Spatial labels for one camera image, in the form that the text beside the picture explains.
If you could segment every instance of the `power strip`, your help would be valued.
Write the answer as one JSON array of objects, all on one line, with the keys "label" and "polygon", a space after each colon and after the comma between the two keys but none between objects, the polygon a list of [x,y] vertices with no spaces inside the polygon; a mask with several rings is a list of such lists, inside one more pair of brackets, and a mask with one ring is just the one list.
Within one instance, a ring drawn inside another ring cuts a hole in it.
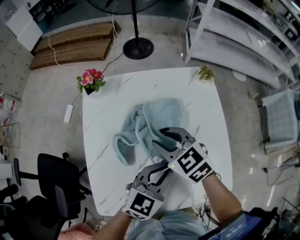
[{"label": "power strip", "polygon": [[74,105],[68,105],[67,106],[67,110],[66,110],[66,114],[65,114],[65,119],[64,119],[65,123],[69,123],[71,121],[73,110],[74,110]]}]

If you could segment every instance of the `small plant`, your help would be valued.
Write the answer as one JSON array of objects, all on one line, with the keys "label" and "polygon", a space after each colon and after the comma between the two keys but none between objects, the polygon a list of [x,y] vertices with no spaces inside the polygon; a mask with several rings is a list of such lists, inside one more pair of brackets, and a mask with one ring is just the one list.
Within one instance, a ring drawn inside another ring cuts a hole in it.
[{"label": "small plant", "polygon": [[249,98],[250,98],[251,100],[255,100],[258,96],[259,96],[259,93],[258,93],[258,92],[254,93],[254,94],[249,94]]},{"label": "small plant", "polygon": [[198,72],[200,80],[205,80],[208,82],[211,82],[215,79],[215,72],[210,70],[210,68],[206,65],[203,65],[200,67],[200,70]]},{"label": "small plant", "polygon": [[77,88],[80,93],[83,92],[83,88],[85,88],[88,94],[93,91],[98,92],[100,87],[105,85],[105,81],[103,81],[103,74],[96,69],[87,69],[82,74],[82,76],[78,76],[77,80]]}]

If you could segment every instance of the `wooden board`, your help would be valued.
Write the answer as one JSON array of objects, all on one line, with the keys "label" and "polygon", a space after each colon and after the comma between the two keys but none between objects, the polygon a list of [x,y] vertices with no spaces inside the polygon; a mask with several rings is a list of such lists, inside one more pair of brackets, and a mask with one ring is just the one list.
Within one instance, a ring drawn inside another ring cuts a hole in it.
[{"label": "wooden board", "polygon": [[[111,22],[100,22],[73,28],[50,36],[50,44],[53,48],[68,45],[75,42],[111,39],[113,38],[113,24]],[[35,49],[35,53],[49,50],[49,37],[43,38]]]},{"label": "wooden board", "polygon": [[[57,47],[56,60],[59,64],[105,60],[111,39],[76,42]],[[45,68],[56,65],[53,49],[37,54],[30,65],[30,69]]]}]

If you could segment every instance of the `wooden plank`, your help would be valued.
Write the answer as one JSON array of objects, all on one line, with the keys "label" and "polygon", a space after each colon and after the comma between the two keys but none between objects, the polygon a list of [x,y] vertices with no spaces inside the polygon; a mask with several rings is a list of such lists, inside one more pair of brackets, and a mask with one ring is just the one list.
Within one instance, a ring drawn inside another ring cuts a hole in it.
[{"label": "wooden plank", "polygon": [[278,156],[280,154],[285,154],[288,152],[299,151],[299,149],[300,149],[299,143],[300,142],[296,142],[292,145],[287,145],[284,147],[268,148],[268,149],[265,148],[265,153],[268,156],[273,156],[273,155]]},{"label": "wooden plank", "polygon": [[[70,43],[113,38],[113,24],[111,22],[100,22],[73,28],[50,36],[50,44],[53,48]],[[49,37],[43,38],[35,49],[35,53],[49,50]]]},{"label": "wooden plank", "polygon": [[[105,60],[111,39],[77,42],[57,47],[56,60],[59,64],[84,61]],[[52,49],[37,54],[30,65],[30,69],[45,68],[56,65],[54,51]]]}]

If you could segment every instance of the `fan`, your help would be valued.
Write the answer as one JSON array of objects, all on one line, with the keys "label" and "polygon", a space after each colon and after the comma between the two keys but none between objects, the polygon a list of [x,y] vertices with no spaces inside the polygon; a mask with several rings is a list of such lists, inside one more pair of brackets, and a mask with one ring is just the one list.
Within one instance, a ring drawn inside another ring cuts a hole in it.
[{"label": "fan", "polygon": [[144,11],[159,0],[87,0],[93,7],[106,13],[116,15],[132,14],[135,38],[128,40],[123,46],[125,56],[130,59],[144,59],[153,53],[154,46],[146,38],[139,37],[136,13]]}]

